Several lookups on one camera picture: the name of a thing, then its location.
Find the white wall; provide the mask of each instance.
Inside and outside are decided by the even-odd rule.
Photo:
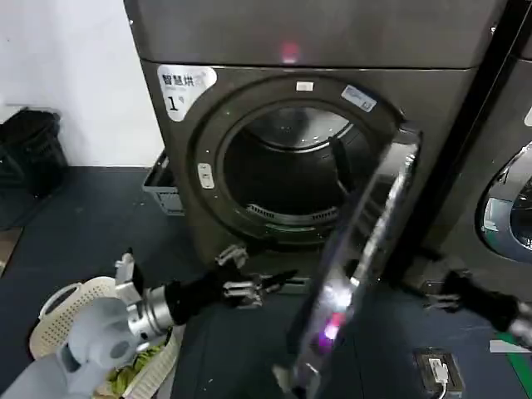
[[[59,110],[71,165],[151,166],[163,148],[120,0],[2,0],[0,98]]]

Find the washing machine door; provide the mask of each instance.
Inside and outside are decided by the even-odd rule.
[[[491,182],[480,203],[483,240],[498,254],[532,263],[532,143]]]
[[[362,198],[351,198],[327,242],[289,338],[299,345],[293,378],[295,387],[306,391],[305,397],[313,397],[339,329],[381,275],[385,262],[379,255],[388,250],[387,239],[393,235],[394,219],[414,174],[420,139],[414,129],[400,129]]]

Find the laundry basket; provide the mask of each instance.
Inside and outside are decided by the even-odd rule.
[[[51,312],[50,307],[67,293],[71,294]],[[39,323],[30,336],[29,348],[33,357],[54,353],[68,337],[74,317],[83,305],[95,298],[116,297],[115,280],[96,277],[86,283],[74,283],[54,293],[42,306]],[[124,399],[150,399],[159,389],[175,365],[185,328],[175,328],[165,348],[135,376],[122,395]],[[108,392],[106,384],[97,390]]]

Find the dryer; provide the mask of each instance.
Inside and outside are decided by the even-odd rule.
[[[532,38],[510,56],[496,87],[422,245],[450,255],[452,268],[468,268],[481,285],[530,301]],[[418,259],[406,280],[422,287],[441,272]]]
[[[249,270],[304,276],[412,123],[406,223],[505,1],[125,4],[199,256],[251,243]]]

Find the white sticker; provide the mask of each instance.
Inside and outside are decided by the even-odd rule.
[[[312,91],[314,90],[313,81],[298,81],[296,83],[296,91]]]
[[[346,88],[343,89],[342,97],[365,112],[370,112],[377,104],[377,102],[370,96],[350,85],[347,85]]]
[[[204,189],[214,188],[213,170],[209,164],[198,164],[198,177]]]
[[[529,113],[525,116],[525,125],[532,127],[532,108],[530,108]]]
[[[159,65],[160,89],[171,120],[181,122],[186,113],[213,84],[216,71],[210,66]]]

